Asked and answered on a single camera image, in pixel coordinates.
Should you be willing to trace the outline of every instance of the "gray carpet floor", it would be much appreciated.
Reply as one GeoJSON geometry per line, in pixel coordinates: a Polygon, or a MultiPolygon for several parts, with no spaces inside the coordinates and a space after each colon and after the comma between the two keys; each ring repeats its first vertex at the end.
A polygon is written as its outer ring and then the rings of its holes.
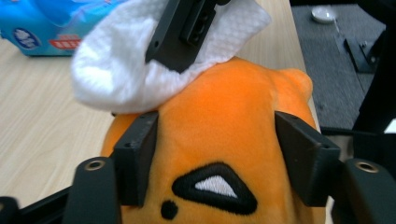
{"type": "Polygon", "coordinates": [[[293,7],[292,13],[304,55],[306,71],[314,83],[313,97],[322,127],[351,129],[370,87],[373,74],[355,72],[344,46],[346,37],[359,43],[375,41],[385,25],[357,5],[335,5],[337,20],[315,22],[313,6],[293,7]]]}

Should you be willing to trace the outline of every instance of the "table surface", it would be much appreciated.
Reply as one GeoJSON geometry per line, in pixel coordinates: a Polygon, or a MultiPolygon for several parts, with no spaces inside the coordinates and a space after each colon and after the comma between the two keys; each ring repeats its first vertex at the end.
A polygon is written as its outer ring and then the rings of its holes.
{"type": "MultiPolygon", "coordinates": [[[[238,56],[305,71],[289,1],[258,2],[273,21],[238,56]]],[[[71,185],[78,164],[99,155],[113,117],[75,101],[69,57],[29,58],[6,40],[0,52],[0,196],[24,207],[71,185]]]]}

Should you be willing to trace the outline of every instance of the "tissue package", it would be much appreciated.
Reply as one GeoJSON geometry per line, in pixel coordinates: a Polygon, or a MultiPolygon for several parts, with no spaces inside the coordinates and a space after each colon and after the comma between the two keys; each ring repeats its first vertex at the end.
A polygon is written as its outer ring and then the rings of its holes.
{"type": "Polygon", "coordinates": [[[127,0],[0,0],[0,34],[29,56],[67,56],[127,0]]]}

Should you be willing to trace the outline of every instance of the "white tissue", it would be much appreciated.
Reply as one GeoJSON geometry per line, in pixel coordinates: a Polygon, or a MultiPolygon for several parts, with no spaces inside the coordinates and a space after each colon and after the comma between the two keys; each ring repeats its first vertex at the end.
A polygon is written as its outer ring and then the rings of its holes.
{"type": "Polygon", "coordinates": [[[216,6],[204,44],[182,74],[151,60],[146,50],[168,0],[130,0],[83,39],[72,61],[76,98],[115,113],[146,112],[182,91],[216,63],[230,60],[271,18],[254,0],[216,6]]]}

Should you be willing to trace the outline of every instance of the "orange plush toy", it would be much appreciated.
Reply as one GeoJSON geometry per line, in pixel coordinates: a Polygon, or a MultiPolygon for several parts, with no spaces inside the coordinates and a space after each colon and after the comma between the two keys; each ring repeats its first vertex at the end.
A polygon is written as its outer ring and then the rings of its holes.
{"type": "MultiPolygon", "coordinates": [[[[275,128],[276,111],[314,127],[311,91],[299,70],[239,58],[204,71],[158,106],[146,199],[123,207],[124,223],[324,223],[292,190],[275,128]]],[[[138,116],[115,117],[104,156],[138,116]]]]}

